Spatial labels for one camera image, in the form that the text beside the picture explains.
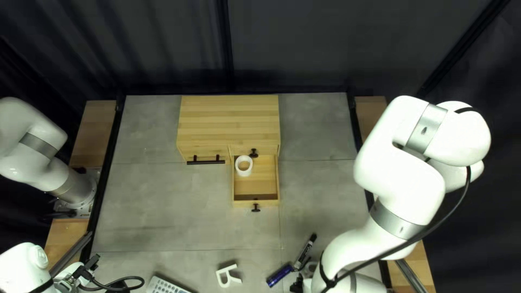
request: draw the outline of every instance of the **black cable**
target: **black cable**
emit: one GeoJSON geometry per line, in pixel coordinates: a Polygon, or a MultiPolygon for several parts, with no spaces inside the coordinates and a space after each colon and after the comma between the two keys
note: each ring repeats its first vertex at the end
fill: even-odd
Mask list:
{"type": "Polygon", "coordinates": [[[100,282],[96,281],[95,279],[92,279],[91,282],[94,283],[94,285],[97,285],[98,287],[89,288],[89,287],[85,287],[81,284],[78,285],[78,287],[81,288],[83,291],[89,291],[89,292],[98,291],[98,290],[102,290],[102,289],[110,290],[110,291],[127,291],[127,290],[136,290],[136,289],[143,287],[143,285],[145,285],[145,280],[142,277],[138,277],[138,276],[127,276],[127,277],[119,278],[106,285],[101,284],[100,282]],[[127,287],[127,288],[111,287],[111,285],[114,285],[114,284],[119,283],[124,280],[139,280],[141,282],[141,284],[132,286],[132,287],[127,287]]]}
{"type": "MultiPolygon", "coordinates": [[[[454,211],[460,206],[460,204],[463,202],[463,199],[465,198],[465,196],[467,195],[467,191],[468,191],[468,186],[470,185],[470,166],[467,166],[467,178],[466,178],[466,181],[465,181],[465,188],[463,189],[463,193],[461,194],[461,197],[460,197],[460,200],[457,202],[457,204],[450,210],[450,212],[447,213],[447,215],[445,215],[445,217],[443,217],[441,220],[439,220],[436,224],[432,225],[430,228],[426,229],[426,230],[423,230],[421,232],[419,232],[418,234],[416,234],[415,236],[413,236],[411,239],[407,240],[406,242],[396,246],[395,248],[392,248],[384,253],[381,253],[377,256],[375,256],[374,258],[372,259],[369,259],[359,265],[357,265],[356,267],[352,268],[351,270],[347,271],[345,274],[343,274],[342,276],[338,277],[338,278],[335,278],[334,280],[332,280],[332,282],[334,282],[334,284],[336,285],[338,282],[340,282],[342,279],[348,277],[349,275],[353,274],[354,272],[360,270],[361,268],[364,268],[382,258],[385,258],[385,257],[388,257],[389,255],[393,254],[393,253],[396,253],[406,247],[408,247],[409,245],[417,242],[417,241],[420,241],[422,238],[424,238],[425,236],[429,235],[431,232],[433,232],[434,230],[436,230],[441,224],[443,224],[443,222],[445,222],[453,213],[454,211]]],[[[327,291],[329,290],[328,287],[324,288],[321,293],[326,293],[327,291]]]]}

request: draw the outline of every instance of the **black backdrop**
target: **black backdrop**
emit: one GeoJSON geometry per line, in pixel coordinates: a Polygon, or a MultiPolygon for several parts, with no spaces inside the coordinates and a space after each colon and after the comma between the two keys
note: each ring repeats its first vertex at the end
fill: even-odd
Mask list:
{"type": "Polygon", "coordinates": [[[521,3],[511,1],[425,97],[478,108],[492,134],[485,172],[470,185],[460,210],[425,241],[438,292],[521,288],[520,52],[521,3]]]}
{"type": "MultiPolygon", "coordinates": [[[[30,102],[61,126],[69,140],[60,156],[68,161],[85,101],[114,99],[118,91],[350,87],[353,94],[414,95],[488,3],[0,0],[0,93],[30,102]]],[[[519,218],[512,167],[519,136],[510,136],[519,126],[516,13],[519,5],[511,4],[437,86],[429,78],[429,90],[420,93],[431,102],[479,107],[493,132],[486,173],[471,199],[426,240],[439,292],[521,285],[514,277],[519,218]]],[[[20,210],[0,215],[0,251],[21,239],[43,243],[48,227],[37,216],[48,198],[5,179],[0,184],[2,207],[20,210]],[[27,197],[34,204],[24,206],[27,197]]]]}

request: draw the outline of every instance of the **wooden drawer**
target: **wooden drawer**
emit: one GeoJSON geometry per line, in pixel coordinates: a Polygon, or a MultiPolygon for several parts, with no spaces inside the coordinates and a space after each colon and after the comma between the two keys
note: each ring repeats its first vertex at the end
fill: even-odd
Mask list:
{"type": "Polygon", "coordinates": [[[235,160],[232,170],[232,200],[235,207],[258,207],[279,205],[279,165],[274,155],[259,155],[253,159],[252,174],[241,177],[235,173],[235,160]]]}
{"type": "Polygon", "coordinates": [[[223,146],[179,146],[179,151],[185,161],[193,161],[194,155],[197,156],[198,161],[214,161],[216,155],[219,155],[219,160],[225,160],[225,164],[230,164],[230,153],[228,147],[223,146]]]}
{"type": "Polygon", "coordinates": [[[278,156],[279,146],[274,145],[231,145],[230,154],[232,156],[249,155],[252,149],[256,149],[259,155],[276,155],[278,156]]]}

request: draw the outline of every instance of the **black marker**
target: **black marker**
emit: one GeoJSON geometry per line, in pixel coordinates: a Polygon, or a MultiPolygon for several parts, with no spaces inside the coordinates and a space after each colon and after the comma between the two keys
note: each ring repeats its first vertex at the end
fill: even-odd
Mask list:
{"type": "Polygon", "coordinates": [[[304,248],[299,254],[299,257],[296,259],[295,263],[293,264],[293,267],[295,270],[300,270],[302,263],[304,262],[304,259],[306,258],[307,253],[311,250],[311,246],[313,246],[313,242],[317,240],[317,235],[313,233],[311,237],[309,238],[309,241],[306,243],[304,248]]]}

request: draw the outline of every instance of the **open drawer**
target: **open drawer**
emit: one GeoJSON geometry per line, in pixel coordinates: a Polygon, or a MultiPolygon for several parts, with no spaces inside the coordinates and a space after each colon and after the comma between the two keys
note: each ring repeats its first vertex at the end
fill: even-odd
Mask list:
{"type": "Polygon", "coordinates": [[[232,200],[234,207],[279,205],[279,164],[277,155],[259,155],[253,158],[252,174],[241,177],[235,172],[234,156],[231,162],[232,200]]]}

